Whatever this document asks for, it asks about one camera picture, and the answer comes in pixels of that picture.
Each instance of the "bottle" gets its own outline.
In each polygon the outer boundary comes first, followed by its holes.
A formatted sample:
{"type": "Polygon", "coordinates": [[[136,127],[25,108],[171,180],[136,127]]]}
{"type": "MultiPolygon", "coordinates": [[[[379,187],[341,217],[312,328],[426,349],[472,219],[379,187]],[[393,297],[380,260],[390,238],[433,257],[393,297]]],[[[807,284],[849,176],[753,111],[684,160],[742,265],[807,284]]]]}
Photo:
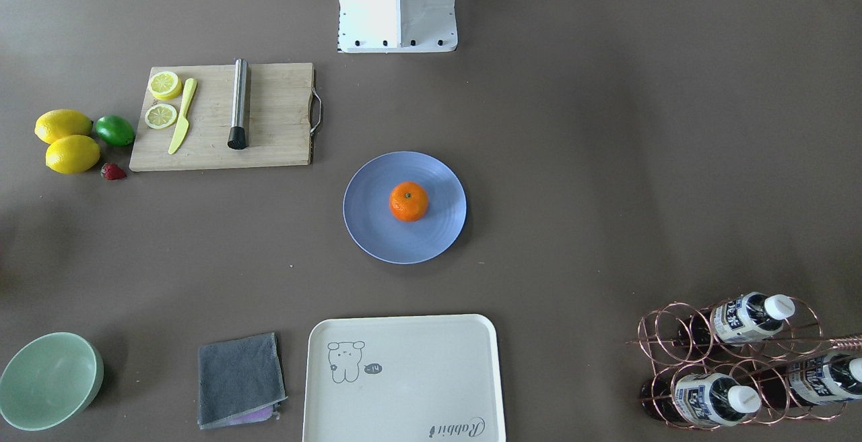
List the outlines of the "bottle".
{"type": "MultiPolygon", "coordinates": [[[[671,423],[690,423],[702,429],[732,427],[751,418],[760,410],[760,395],[732,377],[720,373],[686,375],[679,378],[673,389],[657,385],[655,396],[667,398],[643,402],[650,417],[671,423]]],[[[649,398],[650,385],[644,384],[641,397],[649,398]]]]}
{"type": "Polygon", "coordinates": [[[681,327],[677,332],[677,344],[693,348],[700,354],[708,354],[712,332],[718,342],[742,344],[766,340],[781,331],[784,320],[795,313],[793,300],[786,295],[766,295],[760,292],[741,295],[735,300],[715,307],[712,313],[701,311],[703,317],[694,315],[688,322],[689,331],[681,327]]]}
{"type": "Polygon", "coordinates": [[[760,377],[764,398],[778,410],[862,400],[862,358],[840,351],[779,366],[760,377]],[[785,383],[791,390],[789,402],[785,383]]]}

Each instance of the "lime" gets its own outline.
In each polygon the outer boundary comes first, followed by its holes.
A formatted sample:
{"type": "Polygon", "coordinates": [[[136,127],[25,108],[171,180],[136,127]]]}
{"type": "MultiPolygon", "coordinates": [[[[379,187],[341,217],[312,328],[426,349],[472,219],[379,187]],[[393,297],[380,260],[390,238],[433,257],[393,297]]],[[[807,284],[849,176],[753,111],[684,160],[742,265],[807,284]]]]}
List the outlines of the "lime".
{"type": "Polygon", "coordinates": [[[36,120],[35,134],[48,144],[67,135],[88,135],[93,122],[77,110],[61,108],[45,113],[36,120]]]}
{"type": "Polygon", "coordinates": [[[144,114],[144,122],[153,129],[163,129],[176,122],[176,108],[171,104],[155,104],[144,114]]]}
{"type": "Polygon", "coordinates": [[[45,165],[64,175],[86,171],[99,162],[99,145],[89,135],[67,135],[45,152],[45,165]]]}
{"type": "Polygon", "coordinates": [[[183,90],[183,83],[173,71],[160,71],[151,77],[147,88],[155,98],[170,100],[179,96],[179,92],[183,90]]]}
{"type": "Polygon", "coordinates": [[[135,141],[135,129],[120,116],[108,115],[96,120],[96,134],[105,144],[123,147],[135,141]]]}

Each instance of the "white tray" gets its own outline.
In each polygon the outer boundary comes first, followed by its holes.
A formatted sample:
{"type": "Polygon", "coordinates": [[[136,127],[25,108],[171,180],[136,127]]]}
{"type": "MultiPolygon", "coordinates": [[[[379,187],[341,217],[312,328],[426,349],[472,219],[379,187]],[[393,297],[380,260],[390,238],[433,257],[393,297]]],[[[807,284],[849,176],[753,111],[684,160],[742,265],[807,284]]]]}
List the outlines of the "white tray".
{"type": "Polygon", "coordinates": [[[506,439],[490,320],[329,319],[312,329],[304,442],[437,439],[506,439]]]}

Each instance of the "blue plate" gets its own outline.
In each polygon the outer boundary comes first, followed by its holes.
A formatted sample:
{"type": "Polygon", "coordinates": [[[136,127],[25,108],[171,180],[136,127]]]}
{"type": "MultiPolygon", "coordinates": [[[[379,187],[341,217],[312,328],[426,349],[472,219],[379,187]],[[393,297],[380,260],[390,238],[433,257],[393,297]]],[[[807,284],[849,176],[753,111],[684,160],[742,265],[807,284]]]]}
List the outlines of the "blue plate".
{"type": "Polygon", "coordinates": [[[434,157],[391,152],[369,160],[347,185],[344,224],[369,255],[389,263],[419,263],[440,255],[461,233],[467,197],[458,177],[434,157]],[[389,209],[389,195],[404,181],[428,193],[428,211],[418,221],[400,221],[389,209]]]}

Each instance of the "bottle label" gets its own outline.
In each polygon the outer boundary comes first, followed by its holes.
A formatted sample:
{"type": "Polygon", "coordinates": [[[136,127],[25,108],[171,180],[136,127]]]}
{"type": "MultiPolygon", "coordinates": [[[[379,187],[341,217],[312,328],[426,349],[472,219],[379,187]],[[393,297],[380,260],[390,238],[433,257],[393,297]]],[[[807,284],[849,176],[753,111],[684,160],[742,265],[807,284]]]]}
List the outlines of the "bottle label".
{"type": "Polygon", "coordinates": [[[835,353],[831,353],[803,362],[794,362],[788,375],[791,389],[815,405],[862,400],[862,396],[853,395],[835,383],[828,367],[829,361],[835,356],[835,353]]]}
{"type": "Polygon", "coordinates": [[[711,375],[686,375],[677,380],[674,386],[673,404],[679,414],[696,427],[713,429],[717,426],[735,426],[738,422],[724,420],[715,412],[709,393],[717,378],[726,377],[720,373],[711,375]]]}
{"type": "Polygon", "coordinates": [[[715,307],[712,312],[712,326],[715,335],[725,343],[747,343],[748,341],[760,341],[769,338],[781,331],[766,331],[757,325],[748,314],[748,300],[752,295],[759,292],[751,292],[739,296],[733,301],[715,307]]]}

